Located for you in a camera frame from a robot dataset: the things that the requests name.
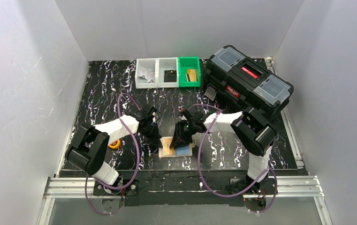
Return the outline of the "yellow VIP credit card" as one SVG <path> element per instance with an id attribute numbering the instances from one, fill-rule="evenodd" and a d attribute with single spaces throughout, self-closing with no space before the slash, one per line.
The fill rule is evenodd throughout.
<path id="1" fill-rule="evenodd" d="M 172 137 L 163 137 L 162 138 L 161 142 L 162 142 L 162 156 L 163 157 L 175 155 L 174 148 L 170 147 L 172 140 L 173 140 Z"/>

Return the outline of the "beige leather card holder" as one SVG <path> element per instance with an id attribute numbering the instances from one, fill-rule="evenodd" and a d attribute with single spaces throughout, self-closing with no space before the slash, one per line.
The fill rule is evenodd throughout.
<path id="1" fill-rule="evenodd" d="M 192 142 L 187 146 L 184 147 L 174 147 L 175 155 L 174 156 L 167 156 L 163 157 L 162 156 L 162 148 L 159 148 L 159 158 L 174 158 L 174 157 L 190 157 L 193 155 L 192 149 L 195 147 L 195 143 Z"/>

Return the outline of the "orange gold credit card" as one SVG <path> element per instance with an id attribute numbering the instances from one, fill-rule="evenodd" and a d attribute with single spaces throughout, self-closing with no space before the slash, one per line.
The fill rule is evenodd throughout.
<path id="1" fill-rule="evenodd" d="M 194 68 L 188 68 L 186 73 L 186 79 L 188 82 L 197 81 L 197 70 Z"/>

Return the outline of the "white silver credit card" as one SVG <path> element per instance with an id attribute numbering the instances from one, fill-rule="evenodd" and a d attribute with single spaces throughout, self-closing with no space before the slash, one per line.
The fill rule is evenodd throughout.
<path id="1" fill-rule="evenodd" d="M 155 83 L 155 71 L 154 70 L 146 71 L 146 80 L 147 80 L 147 83 Z"/>

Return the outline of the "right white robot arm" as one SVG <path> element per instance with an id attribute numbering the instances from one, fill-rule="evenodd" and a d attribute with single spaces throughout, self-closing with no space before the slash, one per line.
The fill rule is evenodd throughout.
<path id="1" fill-rule="evenodd" d="M 249 169 L 246 178 L 264 182 L 268 176 L 269 156 L 277 133 L 257 109 L 247 107 L 236 113 L 207 113 L 197 108 L 181 110 L 175 132 L 170 143 L 171 148 L 180 148 L 192 143 L 196 133 L 229 132 L 234 133 L 249 153 Z"/>

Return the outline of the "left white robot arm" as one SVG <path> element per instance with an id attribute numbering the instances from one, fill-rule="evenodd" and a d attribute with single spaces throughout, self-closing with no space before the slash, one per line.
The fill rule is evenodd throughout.
<path id="1" fill-rule="evenodd" d="M 137 112 L 122 115 L 104 124 L 82 124 L 71 140 L 65 159 L 109 189 L 119 190 L 130 186 L 133 179 L 118 186 L 120 174 L 105 162 L 106 150 L 109 144 L 128 135 L 138 149 L 134 136 L 136 133 L 142 134 L 150 147 L 161 148 L 161 135 L 155 118 L 157 112 L 154 106 L 145 105 Z"/>

